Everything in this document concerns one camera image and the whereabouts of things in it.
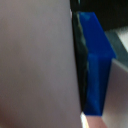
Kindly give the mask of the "blue gripper finger with black pad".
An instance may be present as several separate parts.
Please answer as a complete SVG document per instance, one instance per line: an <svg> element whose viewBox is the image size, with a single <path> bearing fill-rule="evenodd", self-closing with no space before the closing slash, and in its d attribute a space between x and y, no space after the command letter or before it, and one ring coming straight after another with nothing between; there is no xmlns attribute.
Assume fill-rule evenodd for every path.
<svg viewBox="0 0 128 128"><path fill-rule="evenodd" d="M72 25L81 109L101 116L116 54L93 12L73 12Z"/></svg>

